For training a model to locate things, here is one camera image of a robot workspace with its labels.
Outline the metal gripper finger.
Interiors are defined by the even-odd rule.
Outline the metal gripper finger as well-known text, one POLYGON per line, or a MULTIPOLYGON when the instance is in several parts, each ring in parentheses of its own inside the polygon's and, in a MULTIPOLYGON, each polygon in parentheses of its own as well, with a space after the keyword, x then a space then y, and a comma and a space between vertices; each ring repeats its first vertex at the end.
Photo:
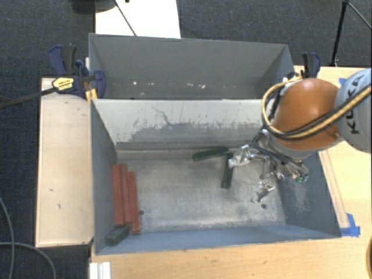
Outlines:
POLYGON ((229 156, 228 166, 231 169, 249 164, 256 157, 248 144, 241 146, 239 150, 229 154, 229 156))
POLYGON ((266 180, 260 181, 258 189, 255 191, 253 197, 251 197, 251 202, 260 203, 263 198, 268 196, 274 190, 275 186, 271 182, 266 180))

